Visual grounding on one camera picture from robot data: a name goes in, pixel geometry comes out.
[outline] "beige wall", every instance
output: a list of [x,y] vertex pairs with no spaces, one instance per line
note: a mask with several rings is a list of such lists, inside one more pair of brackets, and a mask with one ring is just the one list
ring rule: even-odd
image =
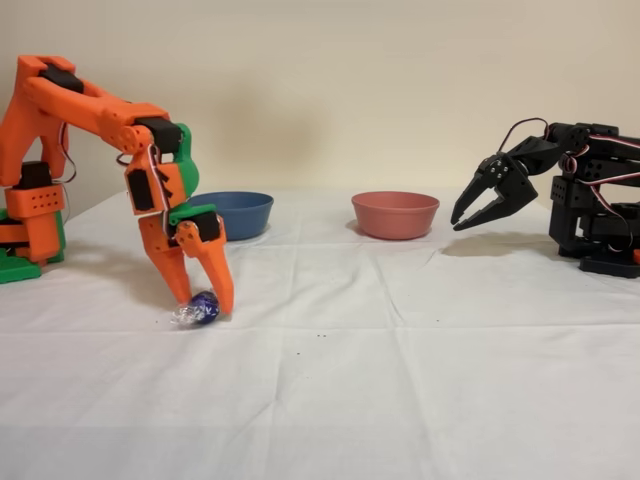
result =
[[[633,0],[4,3],[0,109],[17,54],[66,56],[190,125],[208,188],[461,185],[532,115],[640,136]],[[77,213],[124,183],[110,147],[72,142]]]

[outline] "white tablecloth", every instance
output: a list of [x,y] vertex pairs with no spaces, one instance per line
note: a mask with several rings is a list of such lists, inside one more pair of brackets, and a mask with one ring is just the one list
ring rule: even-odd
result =
[[637,480],[640,282],[557,257],[536,205],[455,233],[459,192],[396,243],[350,192],[276,192],[196,331],[124,194],[73,219],[0,286],[0,478]]

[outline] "blue bowl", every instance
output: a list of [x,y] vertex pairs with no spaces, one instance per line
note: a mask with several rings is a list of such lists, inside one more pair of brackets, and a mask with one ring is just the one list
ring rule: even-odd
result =
[[256,192],[213,192],[191,197],[189,204],[214,204],[224,220],[227,240],[246,240],[267,228],[273,197]]

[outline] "cable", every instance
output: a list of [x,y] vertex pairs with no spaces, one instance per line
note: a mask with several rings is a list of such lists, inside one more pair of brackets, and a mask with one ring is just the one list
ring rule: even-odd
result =
[[504,148],[505,144],[509,140],[509,137],[511,136],[513,131],[516,129],[516,127],[522,125],[523,123],[533,122],[533,121],[544,122],[545,124],[544,139],[546,140],[547,137],[549,136],[549,122],[547,122],[544,118],[540,118],[540,117],[525,118],[524,120],[520,120],[519,122],[514,123],[513,126],[509,129],[509,131],[507,132],[507,136],[504,137],[504,140],[500,144],[500,148],[498,148],[498,152],[502,151],[502,149]]
[[638,143],[633,143],[633,142],[629,142],[627,140],[622,140],[620,138],[615,138],[615,137],[607,137],[606,135],[589,135],[589,138],[591,140],[603,140],[606,142],[613,142],[613,143],[619,143],[620,145],[626,145],[627,147],[632,147],[632,148],[640,148],[640,144]]
[[600,180],[594,180],[592,182],[586,182],[584,180],[578,180],[580,183],[583,183],[585,185],[589,185],[591,186],[595,186],[595,185],[604,185],[605,183],[613,183],[613,182],[617,182],[620,180],[629,180],[630,178],[638,178],[640,177],[640,172],[636,172],[636,173],[627,173],[625,175],[617,175],[615,177],[607,177],[607,178],[601,178]]
[[162,180],[160,179],[160,172],[158,170],[158,159],[161,157],[160,149],[153,144],[149,144],[147,148],[147,154],[149,155],[149,163],[151,164],[151,172],[156,180],[156,184],[158,185],[158,190],[160,191],[160,197],[162,198],[162,231],[164,234],[171,238],[169,235],[169,200],[164,193],[164,186],[162,185]]
[[575,153],[573,155],[571,154],[571,152],[565,152],[564,156],[558,162],[558,165],[565,172],[576,173],[576,171],[578,170],[578,161],[576,160],[576,158],[581,157],[588,151],[589,151],[589,145],[585,145],[582,150],[580,150],[578,153]]
[[62,225],[66,225],[69,218],[71,218],[71,202],[69,202],[69,193],[67,192],[67,186],[64,183],[62,184],[62,189],[64,190],[65,203],[67,204],[67,216],[64,219],[64,222],[62,222]]
[[[627,226],[627,230],[629,231],[629,246],[627,248],[631,248],[631,246],[633,245],[633,231],[631,230],[631,225],[629,224],[629,222],[627,222],[627,219],[624,218],[620,213],[615,211],[615,209],[609,204],[609,202],[607,202],[604,199],[602,194],[598,191],[598,189],[595,186],[591,187],[591,191],[593,192],[593,194],[596,196],[596,198],[604,208],[606,208],[609,212],[613,213],[616,217],[619,217]],[[612,252],[620,253],[623,251],[623,250],[618,250],[616,248],[613,248],[611,245],[608,245],[608,247],[609,247],[609,250],[611,250]]]
[[129,163],[128,163],[128,162],[123,162],[123,161],[121,160],[121,158],[122,158],[122,157],[124,157],[125,155],[126,155],[126,153],[121,153],[120,155],[118,155],[118,156],[116,157],[116,163],[117,163],[118,165],[122,166],[122,167],[128,167],[128,166],[129,166]]
[[57,180],[56,183],[69,183],[69,182],[73,181],[73,179],[75,179],[76,175],[78,174],[78,168],[76,167],[76,162],[73,161],[73,159],[69,155],[69,152],[67,151],[67,149],[64,146],[64,136],[65,136],[66,133],[67,133],[67,122],[63,122],[62,125],[60,125],[60,134],[58,136],[58,144],[60,145],[60,148],[62,149],[62,154],[64,155],[65,160],[67,162],[69,162],[71,164],[71,166],[73,166],[73,174],[71,175],[71,177],[69,177],[69,179],[67,179],[67,180]]

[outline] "black robotic arm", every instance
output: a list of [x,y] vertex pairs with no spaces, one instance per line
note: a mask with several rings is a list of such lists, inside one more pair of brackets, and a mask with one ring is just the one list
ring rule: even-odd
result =
[[[607,183],[640,187],[640,140],[620,136],[613,126],[554,123],[543,136],[487,158],[454,206],[454,230],[516,213],[538,195],[528,177],[554,165],[562,174],[553,179],[549,235],[560,245],[559,253],[580,258],[585,271],[640,276],[640,204],[610,205],[600,193]],[[460,221],[487,189],[494,189],[498,198]],[[582,236],[576,233],[578,226]]]

